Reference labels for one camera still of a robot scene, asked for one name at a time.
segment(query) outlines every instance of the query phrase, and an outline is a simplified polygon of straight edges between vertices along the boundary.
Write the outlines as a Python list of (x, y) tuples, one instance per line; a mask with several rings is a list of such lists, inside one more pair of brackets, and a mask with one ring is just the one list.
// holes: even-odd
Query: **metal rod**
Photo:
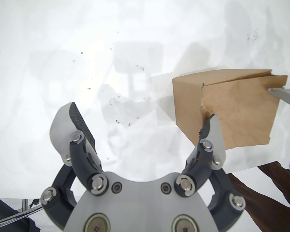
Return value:
[(28, 198), (23, 198), (22, 199), (22, 211), (28, 210)]
[(40, 205), (33, 207), (33, 208), (30, 208), (29, 210), (26, 210), (24, 212), (16, 213), (10, 217), (4, 218), (4, 219), (0, 220), (0, 228), (3, 226), (9, 225), (15, 221), (26, 218), (29, 215), (34, 214), (42, 209), (43, 209), (43, 206), (40, 204)]
[(271, 93), (273, 96), (285, 101), (286, 103), (290, 104), (290, 88), (270, 88), (268, 92)]

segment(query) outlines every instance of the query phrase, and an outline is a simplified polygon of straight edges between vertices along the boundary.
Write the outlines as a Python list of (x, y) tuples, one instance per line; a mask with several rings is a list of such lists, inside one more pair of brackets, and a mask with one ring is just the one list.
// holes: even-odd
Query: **torn cardboard edge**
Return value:
[(268, 88), (285, 86), (287, 75), (271, 69), (222, 69), (172, 80), (176, 124), (194, 145), (211, 114), (219, 116), (226, 149), (268, 144), (279, 99)]

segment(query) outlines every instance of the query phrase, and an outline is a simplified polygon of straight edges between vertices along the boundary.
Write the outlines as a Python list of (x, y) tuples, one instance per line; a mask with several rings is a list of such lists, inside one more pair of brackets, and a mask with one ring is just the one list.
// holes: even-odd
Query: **chrome pole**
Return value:
[(15, 221), (26, 218), (29, 215), (34, 214), (42, 209), (43, 209), (43, 206), (40, 204), (40, 205), (33, 207), (33, 208), (30, 208), (24, 212), (16, 213), (10, 217), (4, 218), (4, 219), (0, 220), (0, 228), (3, 226), (9, 225)]
[(28, 198), (23, 198), (22, 199), (22, 211), (28, 210)]

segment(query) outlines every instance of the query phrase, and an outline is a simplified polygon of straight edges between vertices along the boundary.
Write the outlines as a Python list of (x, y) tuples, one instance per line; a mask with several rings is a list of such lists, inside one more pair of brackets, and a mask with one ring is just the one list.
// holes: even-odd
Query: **black cable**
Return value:
[(37, 205), (39, 203), (40, 203), (40, 199), (39, 198), (35, 198), (29, 206), (31, 208), (33, 205)]

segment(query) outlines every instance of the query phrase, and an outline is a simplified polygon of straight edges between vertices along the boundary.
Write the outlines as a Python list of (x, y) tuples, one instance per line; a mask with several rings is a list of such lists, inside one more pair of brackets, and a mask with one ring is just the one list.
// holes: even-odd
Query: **metal bolt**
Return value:
[(79, 142), (84, 139), (84, 134), (82, 131), (75, 131), (74, 133), (71, 134), (71, 141), (72, 142)]
[(49, 187), (42, 193), (41, 203), (46, 205), (49, 201), (51, 201), (57, 194), (57, 191), (53, 187)]
[(221, 164), (220, 158), (218, 156), (213, 156), (213, 163), (217, 166), (220, 165)]
[(123, 189), (123, 185), (120, 182), (115, 182), (112, 185), (112, 192), (114, 194), (118, 194), (120, 191), (122, 191), (122, 189)]
[(53, 197), (54, 195), (51, 190), (48, 190), (47, 192), (43, 194), (43, 200), (46, 202), (49, 202)]
[(180, 186), (184, 191), (189, 191), (192, 188), (190, 181), (188, 181), (186, 178), (181, 180)]
[(205, 151), (207, 151), (207, 152), (213, 151), (214, 145), (209, 140), (201, 139), (200, 143), (202, 144)]
[(78, 142), (81, 138), (82, 138), (82, 136), (74, 135), (72, 141), (73, 142)]
[(90, 192), (95, 196), (104, 194), (109, 187), (108, 180), (103, 174), (96, 174), (92, 177), (92, 190)]
[(85, 224), (85, 232), (109, 232), (110, 222), (102, 213), (92, 215)]
[(185, 196), (191, 196), (196, 190), (193, 180), (187, 175), (180, 175), (177, 177), (175, 183), (185, 192)]
[(161, 191), (163, 194), (168, 195), (171, 193), (171, 190), (172, 190), (171, 185), (168, 184), (167, 182), (161, 184)]
[(231, 205), (238, 211), (242, 211), (246, 207), (245, 199), (242, 196), (234, 196), (232, 193), (229, 196)]
[(100, 190), (103, 187), (103, 179), (101, 177), (95, 178), (92, 181), (92, 188), (94, 190)]
[(198, 232), (198, 226), (188, 215), (179, 215), (172, 224), (172, 232)]

